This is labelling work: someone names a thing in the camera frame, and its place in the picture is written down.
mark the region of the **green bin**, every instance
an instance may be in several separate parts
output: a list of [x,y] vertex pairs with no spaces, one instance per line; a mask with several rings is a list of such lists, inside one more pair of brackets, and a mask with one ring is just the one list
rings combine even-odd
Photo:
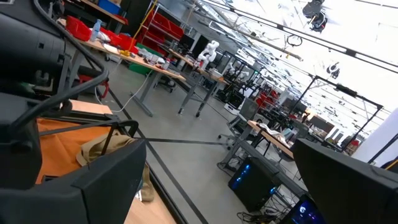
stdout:
[[[142,49],[142,48],[147,49],[147,51],[148,51],[149,53],[152,53],[152,54],[154,54],[154,55],[163,57],[163,55],[162,55],[161,53],[159,53],[159,52],[157,52],[157,51],[155,51],[155,50],[152,50],[152,49],[150,49],[149,47],[146,47],[146,46],[144,46],[144,45],[142,45],[142,44],[140,44],[140,43],[137,43],[137,44],[136,44],[136,47],[139,47],[139,48],[141,48],[141,49]],[[138,65],[138,64],[136,64],[136,63],[132,63],[132,64],[129,66],[129,69],[130,69],[131,71],[133,71],[133,72],[137,72],[137,73],[142,74],[142,75],[145,75],[145,74],[147,74],[147,73],[150,72],[150,68],[147,68],[147,67],[142,66],[142,65]]]

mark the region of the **white wall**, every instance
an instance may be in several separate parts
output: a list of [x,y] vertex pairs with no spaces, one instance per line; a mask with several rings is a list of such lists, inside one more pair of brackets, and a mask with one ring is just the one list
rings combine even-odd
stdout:
[[[352,155],[353,158],[368,162],[398,133],[398,109],[378,127],[358,150]],[[398,156],[398,141],[387,148],[376,160],[375,166],[382,166]]]

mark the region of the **cable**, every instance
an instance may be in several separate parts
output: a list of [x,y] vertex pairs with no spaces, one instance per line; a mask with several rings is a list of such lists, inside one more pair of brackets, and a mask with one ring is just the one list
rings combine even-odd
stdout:
[[[118,110],[118,111],[113,111],[113,110],[111,110],[111,111],[112,111],[112,112],[115,112],[115,113],[122,112],[122,111],[124,110],[124,108],[127,106],[127,104],[130,102],[130,100],[133,99],[133,98],[137,95],[137,93],[141,90],[141,88],[145,85],[145,82],[147,81],[148,77],[149,77],[149,75],[145,78],[144,83],[140,86],[140,88],[136,91],[136,93],[133,94],[133,95],[130,97],[130,99],[127,100],[126,104],[124,104],[124,106],[123,106],[120,110]],[[95,98],[98,100],[99,103],[102,104],[102,102],[101,102],[100,99],[98,98],[98,95],[97,95],[97,91],[96,91],[96,90],[94,91],[94,93],[95,93]]]
[[69,34],[69,32],[67,32],[63,27],[58,25],[48,16],[48,14],[40,6],[39,0],[33,0],[33,2],[36,10],[40,13],[40,15],[52,26],[54,26],[54,28],[58,29],[58,31],[62,33],[65,36],[65,38],[68,39],[69,42],[77,48],[77,50],[79,50],[84,56],[88,57],[91,61],[93,61],[101,69],[102,73],[101,75],[97,76],[96,78],[88,82],[73,87],[68,91],[63,91],[61,93],[58,93],[55,96],[51,96],[50,98],[44,100],[40,104],[34,106],[31,110],[22,114],[8,127],[7,131],[10,134],[10,136],[15,136],[26,123],[35,119],[38,115],[46,112],[53,106],[62,103],[63,101],[65,101],[65,99],[77,95],[89,88],[99,85],[108,77],[109,74],[109,71],[105,68],[104,65],[102,65],[102,63],[97,58],[95,58],[92,54],[90,54],[90,52],[84,47],[82,47],[81,44],[79,44],[75,40],[75,38]]

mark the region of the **workbench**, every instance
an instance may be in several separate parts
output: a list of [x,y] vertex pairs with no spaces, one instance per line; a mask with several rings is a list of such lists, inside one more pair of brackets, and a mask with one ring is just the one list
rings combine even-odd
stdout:
[[[171,55],[174,55],[174,56],[178,57],[179,59],[183,60],[189,66],[193,67],[193,63],[188,58],[180,55],[179,53],[175,52],[172,49],[168,49],[168,52]],[[206,105],[207,101],[209,100],[210,96],[212,95],[212,93],[218,89],[220,84],[228,84],[228,83],[226,81],[224,81],[222,78],[215,77],[214,75],[211,75],[210,73],[204,71],[201,68],[197,69],[197,73],[200,74],[200,76],[197,76],[194,79],[192,79],[192,78],[189,79],[188,77],[185,76],[185,78],[188,80],[188,84],[191,86],[190,88],[187,87],[186,85],[182,85],[181,82],[176,82],[176,84],[178,84],[185,92],[187,92],[187,96],[183,100],[178,113],[181,114],[183,112],[185,105],[190,100],[195,100],[195,101],[199,101],[201,103],[199,106],[199,110],[196,114],[196,117],[198,118],[200,116],[200,112],[205,107],[205,105]],[[202,77],[209,78],[210,80],[215,81],[214,84],[210,87],[210,89],[204,99],[200,99],[199,97],[194,96],[195,90],[196,90],[197,86],[199,85],[199,83],[201,82]]]
[[[77,100],[71,100],[72,110],[98,113],[98,114],[111,114],[111,110],[106,105],[98,105],[94,103],[86,103]],[[173,216],[167,209],[165,203],[161,199],[159,193],[155,190],[155,199],[152,202],[141,202],[134,197],[129,213],[127,214],[125,224],[154,224],[154,223],[176,223]]]
[[[99,39],[96,39],[95,41],[90,41],[89,40],[89,41],[86,41],[86,42],[82,41],[82,40],[79,40],[79,42],[82,45],[84,45],[84,46],[87,46],[87,47],[90,47],[90,48],[94,48],[96,50],[105,52],[107,54],[116,55],[118,57],[121,57],[123,60],[127,60],[129,62],[142,65],[142,66],[150,68],[151,70],[154,71],[153,74],[148,78],[147,84],[146,84],[141,96],[140,97],[134,96],[134,98],[133,98],[133,100],[137,103],[137,105],[140,106],[141,109],[143,109],[144,112],[150,117],[152,117],[154,115],[154,113],[145,104],[145,99],[148,97],[148,94],[151,92],[151,90],[153,90],[153,88],[155,87],[155,85],[156,85],[157,81],[159,80],[161,74],[167,75],[170,78],[174,78],[174,79],[178,79],[178,80],[185,80],[185,78],[182,77],[179,74],[175,74],[175,73],[172,73],[172,72],[170,72],[168,70],[164,70],[164,69],[161,69],[161,68],[156,67],[154,65],[151,65],[149,63],[146,63],[144,61],[144,59],[142,57],[139,57],[138,55],[136,55],[136,57],[133,58],[131,56],[125,56],[125,55],[122,55],[120,53],[108,51],[108,50],[105,49],[103,43],[101,43],[101,41]],[[78,72],[79,66],[80,66],[81,62],[83,61],[83,59],[84,59],[83,54],[80,51],[76,50],[75,54],[74,54],[74,56],[72,58],[73,67],[72,67],[72,70],[71,70],[71,74],[74,75],[74,78],[77,77],[77,72]]]
[[[229,150],[229,152],[227,153],[225,158],[220,162],[220,164],[228,164],[229,161],[235,157],[235,154],[237,153],[238,149],[243,149],[244,152],[249,156],[258,158],[267,167],[267,169],[269,169],[271,173],[273,173],[278,179],[280,179],[282,184],[285,185],[293,194],[297,195],[298,197],[301,196],[302,194],[305,194],[306,191],[304,189],[302,189],[290,177],[288,177],[282,168],[278,168],[278,166],[280,165],[278,164],[278,162],[271,161],[265,158],[259,151],[257,151],[256,148],[254,148],[252,144],[249,144],[246,141],[246,138],[249,136],[249,134],[253,129],[255,129],[256,131],[261,131],[261,128],[257,126],[257,123],[255,121],[248,121],[248,125],[244,129],[243,133],[238,138],[236,138],[233,144],[233,148]],[[270,134],[264,133],[264,131],[262,131],[261,134],[265,138],[270,140],[273,144],[275,144],[277,147],[280,147],[282,151],[284,151],[285,153],[289,153],[293,157],[292,152],[289,150],[287,146],[279,142]]]
[[123,26],[123,25],[126,25],[126,21],[120,19],[118,16],[116,16],[116,15],[114,15],[114,14],[108,12],[107,10],[105,10],[105,9],[103,9],[103,8],[101,8],[101,7],[99,7],[97,4],[94,4],[94,3],[90,2],[89,0],[67,0],[67,1],[66,1],[66,4],[71,4],[71,5],[73,5],[73,2],[82,2],[82,3],[84,3],[84,5],[87,5],[87,6],[89,6],[89,7],[92,7],[93,9],[95,9],[95,10],[97,10],[97,11],[99,11],[99,12],[105,14],[105,15],[107,15],[107,16],[110,17],[112,20],[118,22],[118,24],[117,24],[117,26],[116,26],[116,29],[115,29],[115,33],[116,33],[116,34],[120,33],[120,30],[122,29],[122,26]]

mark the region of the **orange cloth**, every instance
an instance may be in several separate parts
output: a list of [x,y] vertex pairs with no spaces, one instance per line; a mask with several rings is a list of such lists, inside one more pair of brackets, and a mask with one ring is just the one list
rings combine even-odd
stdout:
[[[38,119],[37,125],[39,132],[42,132],[79,124]],[[108,133],[109,130],[110,128],[107,127],[94,127],[40,137],[43,163],[36,184],[41,183],[43,175],[62,176],[79,169],[76,154],[81,151],[80,146]]]

